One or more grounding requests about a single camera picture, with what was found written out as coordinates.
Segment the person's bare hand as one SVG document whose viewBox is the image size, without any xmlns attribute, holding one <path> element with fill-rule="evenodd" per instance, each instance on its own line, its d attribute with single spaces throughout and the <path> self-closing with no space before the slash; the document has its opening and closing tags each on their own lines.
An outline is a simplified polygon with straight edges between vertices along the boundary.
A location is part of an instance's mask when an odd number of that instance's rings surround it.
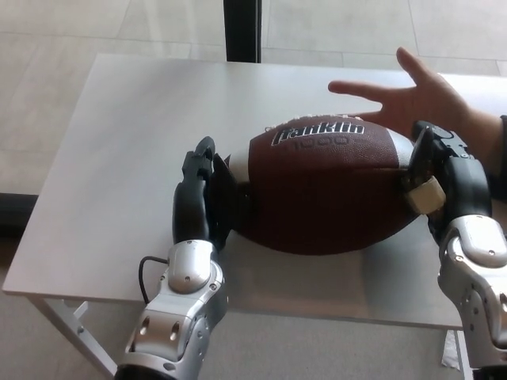
<svg viewBox="0 0 507 380">
<path fill-rule="evenodd" d="M 380 103 L 382 107 L 379 111 L 358 116 L 407 137 L 411 136 L 413 122 L 418 120 L 454 131 L 486 171 L 498 175 L 503 151 L 501 118 L 472 108 L 441 75 L 431 71 L 405 48 L 398 48 L 396 58 L 413 80 L 413 87 L 389 88 L 337 80 L 329 83 L 328 90 Z"/>
</svg>

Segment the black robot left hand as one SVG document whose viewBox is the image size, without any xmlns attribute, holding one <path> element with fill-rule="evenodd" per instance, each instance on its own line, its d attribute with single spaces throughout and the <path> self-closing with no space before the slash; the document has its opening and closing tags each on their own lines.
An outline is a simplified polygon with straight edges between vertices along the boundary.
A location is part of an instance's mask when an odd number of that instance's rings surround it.
<svg viewBox="0 0 507 380">
<path fill-rule="evenodd" d="M 232 230 L 252 212 L 250 191 L 232 174 L 228 160 L 206 136 L 185 155 L 182 181 L 173 197 L 173 241 L 203 240 L 223 250 Z"/>
</svg>

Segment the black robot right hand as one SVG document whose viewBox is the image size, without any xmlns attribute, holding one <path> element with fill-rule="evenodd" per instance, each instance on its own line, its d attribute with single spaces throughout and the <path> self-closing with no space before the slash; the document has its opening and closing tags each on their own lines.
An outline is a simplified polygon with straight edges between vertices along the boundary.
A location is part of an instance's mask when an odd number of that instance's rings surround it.
<svg viewBox="0 0 507 380">
<path fill-rule="evenodd" d="M 417 121 L 411 137 L 414 148 L 402 186 L 414 212 L 428 216 L 436 243 L 443 240 L 452 220 L 492 215 L 484 168 L 454 131 Z"/>
</svg>

